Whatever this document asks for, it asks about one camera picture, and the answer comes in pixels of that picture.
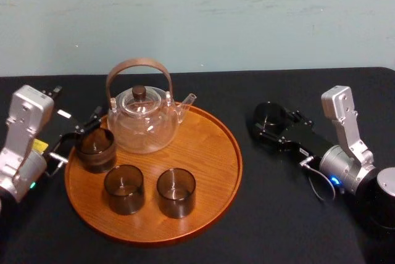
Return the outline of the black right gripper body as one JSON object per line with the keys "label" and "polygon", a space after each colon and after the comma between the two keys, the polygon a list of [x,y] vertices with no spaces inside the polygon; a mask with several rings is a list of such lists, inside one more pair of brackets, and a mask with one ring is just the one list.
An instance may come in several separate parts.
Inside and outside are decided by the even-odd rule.
{"label": "black right gripper body", "polygon": [[281,148],[291,151],[299,157],[299,161],[313,157],[311,163],[320,163],[324,155],[334,146],[324,137],[317,134],[311,125],[296,123],[280,133]]}

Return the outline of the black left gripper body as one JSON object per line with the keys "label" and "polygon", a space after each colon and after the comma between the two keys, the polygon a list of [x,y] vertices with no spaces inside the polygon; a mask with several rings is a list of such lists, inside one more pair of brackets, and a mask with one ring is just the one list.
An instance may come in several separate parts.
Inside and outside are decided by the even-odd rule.
{"label": "black left gripper body", "polygon": [[77,121],[70,113],[59,109],[50,117],[47,124],[38,133],[34,139],[34,150],[41,155],[46,155],[48,143],[46,143],[46,136],[55,133],[65,134],[75,132],[75,122]]}

